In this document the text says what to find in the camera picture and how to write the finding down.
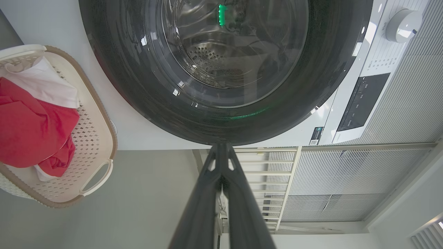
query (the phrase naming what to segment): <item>red cloth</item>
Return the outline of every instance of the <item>red cloth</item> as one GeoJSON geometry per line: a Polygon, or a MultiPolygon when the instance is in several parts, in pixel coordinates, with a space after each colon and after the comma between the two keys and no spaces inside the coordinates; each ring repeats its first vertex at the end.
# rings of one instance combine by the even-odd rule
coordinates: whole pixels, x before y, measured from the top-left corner
{"type": "Polygon", "coordinates": [[[76,109],[37,100],[0,78],[0,161],[20,168],[38,164],[62,176],[74,155],[71,132],[78,119],[76,109]]]}

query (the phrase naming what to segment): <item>washing machine label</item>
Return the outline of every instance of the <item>washing machine label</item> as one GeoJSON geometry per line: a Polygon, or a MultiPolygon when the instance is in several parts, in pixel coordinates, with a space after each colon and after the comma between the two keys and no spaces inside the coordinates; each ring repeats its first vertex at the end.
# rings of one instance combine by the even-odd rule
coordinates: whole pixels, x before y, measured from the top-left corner
{"type": "Polygon", "coordinates": [[[324,127],[315,127],[314,132],[312,133],[311,141],[309,145],[318,145],[320,141],[320,137],[322,136],[324,127]]]}

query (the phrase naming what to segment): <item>white laundry basket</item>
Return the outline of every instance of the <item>white laundry basket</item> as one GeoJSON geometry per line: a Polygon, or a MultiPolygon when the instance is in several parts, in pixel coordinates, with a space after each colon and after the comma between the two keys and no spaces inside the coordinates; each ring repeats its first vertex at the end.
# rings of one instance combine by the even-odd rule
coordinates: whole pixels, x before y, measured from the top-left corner
{"type": "Polygon", "coordinates": [[[117,136],[97,93],[80,65],[66,52],[51,46],[23,45],[0,51],[0,68],[6,63],[31,63],[44,55],[61,78],[77,88],[80,119],[72,132],[75,154],[62,177],[41,182],[34,167],[15,168],[0,162],[0,188],[50,207],[67,207],[97,190],[110,176],[117,149],[117,136]],[[90,189],[85,186],[99,169],[105,175],[90,189]]]}

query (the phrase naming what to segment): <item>wall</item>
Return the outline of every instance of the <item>wall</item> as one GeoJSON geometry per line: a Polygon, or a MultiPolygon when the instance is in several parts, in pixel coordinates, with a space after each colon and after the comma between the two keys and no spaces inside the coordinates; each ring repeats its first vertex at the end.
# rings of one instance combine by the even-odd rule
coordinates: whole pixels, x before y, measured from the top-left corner
{"type": "Polygon", "coordinates": [[[118,151],[109,180],[69,208],[0,190],[0,248],[167,248],[197,176],[191,151],[118,151]]]}
{"type": "Polygon", "coordinates": [[[368,233],[364,222],[282,222],[276,234],[339,234],[368,233]]]}
{"type": "Polygon", "coordinates": [[[23,42],[20,40],[20,37],[17,35],[15,30],[12,28],[8,19],[4,16],[3,12],[0,9],[0,50],[23,45],[23,42]]]}
{"type": "MultiPolygon", "coordinates": [[[[328,235],[271,235],[277,249],[380,249],[370,233],[328,235]]],[[[220,249],[229,249],[229,234],[220,239],[220,249]]]]}
{"type": "Polygon", "coordinates": [[[394,211],[369,228],[382,249],[412,249],[408,239],[417,229],[443,212],[443,167],[415,189],[394,211]]]}

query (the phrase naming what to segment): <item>white cloth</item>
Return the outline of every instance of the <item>white cloth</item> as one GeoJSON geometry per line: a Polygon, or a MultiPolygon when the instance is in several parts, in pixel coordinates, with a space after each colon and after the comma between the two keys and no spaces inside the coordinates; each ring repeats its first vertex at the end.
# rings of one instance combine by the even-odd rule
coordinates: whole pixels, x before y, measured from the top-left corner
{"type": "Polygon", "coordinates": [[[57,176],[48,175],[46,172],[44,172],[38,164],[34,165],[35,169],[37,170],[37,177],[42,182],[47,182],[52,179],[58,178],[57,176]]]}
{"type": "Polygon", "coordinates": [[[0,69],[0,77],[25,89],[38,100],[73,109],[80,106],[77,89],[60,78],[44,56],[37,58],[32,66],[26,61],[16,66],[8,63],[0,69]]]}

